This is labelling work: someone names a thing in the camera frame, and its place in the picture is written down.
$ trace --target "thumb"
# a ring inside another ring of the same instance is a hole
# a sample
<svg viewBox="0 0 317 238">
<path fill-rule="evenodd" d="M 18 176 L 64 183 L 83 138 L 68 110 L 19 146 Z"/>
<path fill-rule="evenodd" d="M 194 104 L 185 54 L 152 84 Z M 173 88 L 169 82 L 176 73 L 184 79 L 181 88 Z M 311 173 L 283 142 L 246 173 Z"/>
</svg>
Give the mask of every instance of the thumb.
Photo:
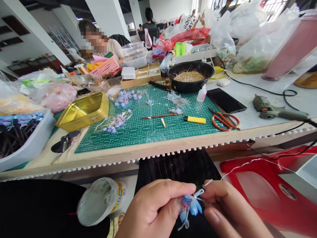
<svg viewBox="0 0 317 238">
<path fill-rule="evenodd" d="M 169 237 L 178 218 L 180 210 L 183 208 L 182 197 L 174 198 L 162 207 L 153 225 L 160 230 L 160 237 Z"/>
<path fill-rule="evenodd" d="M 204 215 L 220 238 L 241 238 L 239 233 L 216 208 L 206 208 Z"/>
</svg>

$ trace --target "black bowl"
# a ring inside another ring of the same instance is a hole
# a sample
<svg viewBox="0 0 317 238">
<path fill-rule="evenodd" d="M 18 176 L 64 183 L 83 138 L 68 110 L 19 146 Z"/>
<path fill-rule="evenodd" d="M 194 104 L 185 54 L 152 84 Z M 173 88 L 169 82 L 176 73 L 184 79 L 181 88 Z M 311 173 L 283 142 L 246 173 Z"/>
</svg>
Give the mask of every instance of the black bowl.
<svg viewBox="0 0 317 238">
<path fill-rule="evenodd" d="M 193 71 L 196 70 L 197 72 L 201 73 L 205 79 L 197 82 L 180 82 L 174 80 L 177 74 L 182 71 Z M 215 73 L 213 66 L 203 63 L 203 62 L 183 62 L 172 66 L 167 75 L 172 81 L 172 88 L 178 93 L 194 93 L 199 91 L 208 81 L 208 79 Z"/>
</svg>

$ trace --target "green cutting mat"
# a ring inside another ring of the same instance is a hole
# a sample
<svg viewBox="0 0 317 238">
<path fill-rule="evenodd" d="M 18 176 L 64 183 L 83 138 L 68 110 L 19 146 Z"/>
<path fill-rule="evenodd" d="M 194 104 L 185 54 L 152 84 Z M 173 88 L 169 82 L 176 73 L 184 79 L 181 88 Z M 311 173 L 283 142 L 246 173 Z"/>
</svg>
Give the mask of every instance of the green cutting mat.
<svg viewBox="0 0 317 238">
<path fill-rule="evenodd" d="M 212 125 L 212 115 L 208 108 L 210 107 L 215 111 L 220 110 L 208 97 L 204 102 L 198 102 L 196 100 L 198 93 L 182 94 L 182 98 L 186 98 L 190 106 L 182 108 L 184 115 L 163 117 L 167 128 L 164 128 L 161 118 L 140 120 L 142 117 L 170 114 L 171 112 L 168 110 L 175 108 L 175 106 L 171 101 L 163 98 L 167 95 L 166 91 L 156 89 L 152 85 L 142 85 L 125 90 L 128 92 L 137 89 L 141 91 L 143 97 L 140 101 L 131 99 L 124 108 L 117 107 L 113 101 L 110 101 L 109 119 L 128 109 L 132 110 L 130 119 L 125 121 L 125 125 L 119 127 L 121 131 L 117 131 L 115 134 L 107 131 L 95 133 L 96 126 L 100 124 L 95 123 L 90 126 L 75 153 L 221 132 Z M 154 101 L 153 106 L 146 103 L 148 99 Z M 185 122 L 184 116 L 206 118 L 206 124 Z"/>
</svg>

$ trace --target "person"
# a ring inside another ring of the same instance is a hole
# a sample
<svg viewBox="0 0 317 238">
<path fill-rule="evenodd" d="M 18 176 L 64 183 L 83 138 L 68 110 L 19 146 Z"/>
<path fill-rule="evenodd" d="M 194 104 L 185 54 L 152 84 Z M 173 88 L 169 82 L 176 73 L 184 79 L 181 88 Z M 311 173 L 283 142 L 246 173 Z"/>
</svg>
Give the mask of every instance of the person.
<svg viewBox="0 0 317 238">
<path fill-rule="evenodd" d="M 78 27 L 84 39 L 88 40 L 94 48 L 94 55 L 104 57 L 109 52 L 112 52 L 118 64 L 123 63 L 124 58 L 119 52 L 121 45 L 116 40 L 103 35 L 99 28 L 88 20 L 80 21 Z"/>
<path fill-rule="evenodd" d="M 230 183 L 212 181 L 205 189 L 200 195 L 204 200 L 204 215 L 220 238 L 273 238 L 260 217 Z M 149 183 L 133 198 L 116 238 L 168 238 L 183 207 L 182 197 L 194 192 L 196 186 L 192 183 L 170 179 Z"/>
<path fill-rule="evenodd" d="M 146 18 L 146 23 L 142 25 L 143 30 L 150 29 L 150 28 L 157 28 L 155 22 L 153 21 L 153 12 L 151 8 L 145 9 L 145 18 Z"/>
<path fill-rule="evenodd" d="M 219 15 L 222 17 L 224 13 L 228 10 L 230 4 L 233 2 L 233 0 L 227 0 L 226 5 L 220 10 Z"/>
</svg>

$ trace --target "blue petal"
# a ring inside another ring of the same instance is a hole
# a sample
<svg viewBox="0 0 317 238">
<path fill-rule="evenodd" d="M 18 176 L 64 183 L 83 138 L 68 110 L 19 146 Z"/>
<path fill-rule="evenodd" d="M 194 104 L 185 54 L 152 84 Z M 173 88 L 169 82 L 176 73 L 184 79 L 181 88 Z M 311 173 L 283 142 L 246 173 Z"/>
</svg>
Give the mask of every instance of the blue petal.
<svg viewBox="0 0 317 238">
<path fill-rule="evenodd" d="M 183 203 L 191 203 L 191 201 L 192 201 L 192 196 L 191 195 L 185 195 L 184 197 L 183 197 L 183 199 L 182 199 L 182 202 Z"/>
<path fill-rule="evenodd" d="M 197 208 L 198 208 L 198 211 L 199 211 L 200 213 L 202 213 L 201 205 L 199 204 L 199 202 L 197 201 L 197 199 L 194 198 L 193 200 L 194 200 L 194 202 L 195 202 L 195 204 L 196 204 L 196 206 L 197 206 Z"/>
<path fill-rule="evenodd" d="M 192 200 L 192 202 L 191 202 L 190 210 L 191 210 L 191 214 L 192 214 L 193 216 L 195 216 L 195 215 L 198 214 L 197 205 L 196 205 L 196 203 L 195 203 L 193 200 Z"/>
<path fill-rule="evenodd" d="M 186 220 L 186 213 L 184 212 L 183 209 L 181 210 L 179 218 L 181 219 L 182 223 Z"/>
</svg>

